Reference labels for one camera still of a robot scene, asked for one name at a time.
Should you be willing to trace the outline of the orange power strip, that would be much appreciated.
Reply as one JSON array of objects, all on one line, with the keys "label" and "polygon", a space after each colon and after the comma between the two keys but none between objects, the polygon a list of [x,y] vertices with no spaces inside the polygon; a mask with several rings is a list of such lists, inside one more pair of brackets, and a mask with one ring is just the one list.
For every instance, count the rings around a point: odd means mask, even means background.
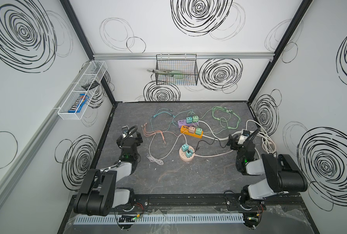
[{"label": "orange power strip", "polygon": [[203,137],[203,130],[198,127],[188,127],[188,126],[181,126],[180,133],[185,134],[187,136],[195,137],[201,139]]}]

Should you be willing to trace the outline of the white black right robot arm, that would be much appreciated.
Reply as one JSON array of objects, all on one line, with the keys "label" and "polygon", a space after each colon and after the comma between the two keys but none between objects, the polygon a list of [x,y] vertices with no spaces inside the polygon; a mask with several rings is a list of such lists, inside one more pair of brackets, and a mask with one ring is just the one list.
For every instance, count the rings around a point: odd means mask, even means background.
[{"label": "white black right robot arm", "polygon": [[255,159],[255,134],[250,134],[246,139],[242,139],[243,137],[229,135],[227,142],[230,149],[237,152],[236,169],[245,176],[265,175],[266,178],[243,187],[239,197],[241,205],[248,204],[250,200],[307,191],[307,179],[290,155],[262,154],[259,159]]}]

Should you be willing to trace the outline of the round pink power socket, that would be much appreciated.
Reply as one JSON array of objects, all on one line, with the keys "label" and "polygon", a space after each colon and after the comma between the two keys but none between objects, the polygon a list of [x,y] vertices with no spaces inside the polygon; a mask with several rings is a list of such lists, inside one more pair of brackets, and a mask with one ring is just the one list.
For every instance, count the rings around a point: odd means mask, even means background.
[{"label": "round pink power socket", "polygon": [[187,152],[191,150],[194,151],[194,148],[189,146],[189,149],[187,151],[183,151],[182,148],[179,149],[179,158],[184,162],[190,162],[194,159],[195,154],[191,154],[189,157],[187,156]]}]

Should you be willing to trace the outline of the pink charger adapter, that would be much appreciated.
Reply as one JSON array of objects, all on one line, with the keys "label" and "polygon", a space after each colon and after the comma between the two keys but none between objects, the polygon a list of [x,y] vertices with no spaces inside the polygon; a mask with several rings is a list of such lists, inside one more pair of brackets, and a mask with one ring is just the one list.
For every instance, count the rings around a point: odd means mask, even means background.
[{"label": "pink charger adapter", "polygon": [[188,129],[188,132],[191,133],[191,134],[194,134],[195,131],[196,131],[196,128],[193,127],[193,126],[189,127],[189,129]]}]

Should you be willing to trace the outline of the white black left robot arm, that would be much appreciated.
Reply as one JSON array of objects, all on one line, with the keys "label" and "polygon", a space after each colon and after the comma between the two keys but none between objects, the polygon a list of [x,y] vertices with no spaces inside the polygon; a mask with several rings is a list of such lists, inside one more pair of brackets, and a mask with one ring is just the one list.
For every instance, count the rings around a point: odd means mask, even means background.
[{"label": "white black left robot arm", "polygon": [[114,208],[134,208],[134,190],[117,188],[116,184],[136,171],[140,158],[137,147],[142,142],[139,132],[124,132],[118,138],[117,144],[121,149],[118,161],[107,168],[90,169],[86,173],[74,201],[76,214],[107,216]]}]

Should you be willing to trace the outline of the purple power strip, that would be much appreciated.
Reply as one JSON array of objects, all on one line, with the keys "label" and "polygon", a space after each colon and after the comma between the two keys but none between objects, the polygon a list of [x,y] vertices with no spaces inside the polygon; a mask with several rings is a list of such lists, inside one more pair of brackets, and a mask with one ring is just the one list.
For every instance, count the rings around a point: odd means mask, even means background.
[{"label": "purple power strip", "polygon": [[181,128],[182,126],[187,126],[187,127],[197,127],[199,124],[197,122],[191,122],[191,123],[187,123],[186,120],[178,120],[177,121],[178,124],[178,128]]}]

